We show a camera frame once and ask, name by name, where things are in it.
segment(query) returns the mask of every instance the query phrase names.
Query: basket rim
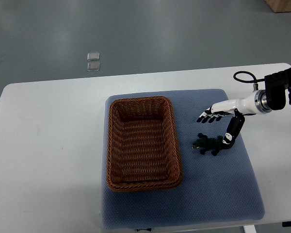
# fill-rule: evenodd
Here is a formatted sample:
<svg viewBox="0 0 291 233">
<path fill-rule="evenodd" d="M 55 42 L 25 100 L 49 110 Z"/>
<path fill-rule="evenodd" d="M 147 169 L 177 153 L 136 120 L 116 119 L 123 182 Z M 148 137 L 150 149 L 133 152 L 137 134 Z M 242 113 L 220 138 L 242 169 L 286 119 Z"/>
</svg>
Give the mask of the basket rim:
<svg viewBox="0 0 291 233">
<path fill-rule="evenodd" d="M 115 183 L 112 179 L 112 143 L 113 143 L 113 128 L 114 128 L 114 122 L 113 122 L 113 114 L 115 110 L 115 107 L 117 104 L 120 104 L 122 102 L 132 102 L 137 103 L 140 101 L 153 101 L 154 100 L 161 100 L 164 101 L 164 104 L 168 105 L 168 115 L 170 116 L 171 124 L 169 127 L 171 128 L 172 132 L 172 142 L 173 142 L 173 148 L 172 150 L 172 156 L 175 160 L 175 169 L 173 170 L 174 173 L 174 179 L 170 179 L 170 176 L 163 181 L 136 181 L 136 182 L 121 182 L 121 183 Z M 164 96 L 153 96 L 153 97 L 138 97 L 138 98 L 125 98 L 125 99 L 117 99 L 114 100 L 110 106 L 109 106 L 109 117 L 108 117 L 108 145 L 107 145 L 107 185 L 108 187 L 116 192 L 129 192 L 129 191 L 142 191 L 142 190 L 155 190 L 155 189 L 166 189 L 166 188 L 173 188 L 178 186 L 183 179 L 183 170 L 182 170 L 182 162 L 181 162 L 181 155 L 179 151 L 179 145 L 178 145 L 178 135 L 176 130 L 176 124 L 175 124 L 175 117 L 174 117 L 174 111 L 172 102 L 169 100 L 169 98 Z"/>
</svg>

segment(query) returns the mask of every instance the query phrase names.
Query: white table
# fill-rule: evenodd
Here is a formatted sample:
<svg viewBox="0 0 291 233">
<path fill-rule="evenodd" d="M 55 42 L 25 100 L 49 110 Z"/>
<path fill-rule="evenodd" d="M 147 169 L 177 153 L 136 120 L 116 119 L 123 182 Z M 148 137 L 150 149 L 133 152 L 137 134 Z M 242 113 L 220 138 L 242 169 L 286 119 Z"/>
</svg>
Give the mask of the white table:
<svg viewBox="0 0 291 233">
<path fill-rule="evenodd" d="M 0 98 L 0 232 L 104 232 L 98 212 L 109 96 L 220 88 L 230 99 L 244 98 L 252 85 L 233 80 L 236 71 L 251 71 L 259 79 L 289 67 L 270 64 L 6 86 Z M 263 198 L 264 218 L 153 232 L 291 220 L 291 107 L 287 103 L 281 111 L 247 116 L 242 137 Z"/>
</svg>

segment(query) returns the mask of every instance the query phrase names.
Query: blue mat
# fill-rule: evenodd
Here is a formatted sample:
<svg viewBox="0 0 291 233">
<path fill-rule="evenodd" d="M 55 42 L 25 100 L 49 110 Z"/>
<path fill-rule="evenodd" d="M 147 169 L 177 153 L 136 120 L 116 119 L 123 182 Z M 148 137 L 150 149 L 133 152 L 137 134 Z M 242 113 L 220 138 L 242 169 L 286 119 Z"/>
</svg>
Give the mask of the blue mat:
<svg viewBox="0 0 291 233">
<path fill-rule="evenodd" d="M 106 183 L 108 109 L 117 99 L 165 96 L 173 104 L 183 166 L 183 181 L 172 189 L 116 193 Z M 224 135 L 231 119 L 197 123 L 212 104 L 227 100 L 223 90 L 185 90 L 112 96 L 106 101 L 102 167 L 101 223 L 104 229 L 153 228 L 209 222 L 261 219 L 265 210 L 258 184 L 239 135 L 217 156 L 191 149 L 198 133 Z"/>
</svg>

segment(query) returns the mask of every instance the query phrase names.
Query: robotic arm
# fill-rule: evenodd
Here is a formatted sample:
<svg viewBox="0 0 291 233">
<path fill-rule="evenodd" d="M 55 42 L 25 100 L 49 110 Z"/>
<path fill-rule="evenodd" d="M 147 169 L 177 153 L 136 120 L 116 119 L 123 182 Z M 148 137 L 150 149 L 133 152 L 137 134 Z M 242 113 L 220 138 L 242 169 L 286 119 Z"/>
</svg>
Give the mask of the robotic arm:
<svg viewBox="0 0 291 233">
<path fill-rule="evenodd" d="M 239 80 L 236 75 L 246 73 L 253 77 L 252 81 Z M 234 79 L 243 83 L 254 83 L 253 93 L 245 99 L 226 100 L 215 103 L 206 109 L 197 119 L 197 122 L 209 123 L 219 121 L 226 115 L 234 115 L 227 127 L 224 144 L 235 141 L 244 124 L 244 116 L 255 114 L 266 114 L 272 110 L 281 110 L 286 104 L 285 90 L 289 91 L 289 104 L 291 105 L 291 68 L 284 71 L 265 76 L 257 80 L 256 77 L 247 72 L 239 71 L 234 74 Z M 258 82 L 265 81 L 265 90 L 258 90 Z"/>
</svg>

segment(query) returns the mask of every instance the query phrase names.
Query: cardboard box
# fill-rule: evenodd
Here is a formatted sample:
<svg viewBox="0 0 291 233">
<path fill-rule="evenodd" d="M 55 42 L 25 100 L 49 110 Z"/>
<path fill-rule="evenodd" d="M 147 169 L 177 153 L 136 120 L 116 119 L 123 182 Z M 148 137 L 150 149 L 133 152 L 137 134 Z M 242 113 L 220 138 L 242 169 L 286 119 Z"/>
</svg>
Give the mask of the cardboard box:
<svg viewBox="0 0 291 233">
<path fill-rule="evenodd" d="M 265 0 L 275 13 L 291 12 L 291 0 Z"/>
</svg>

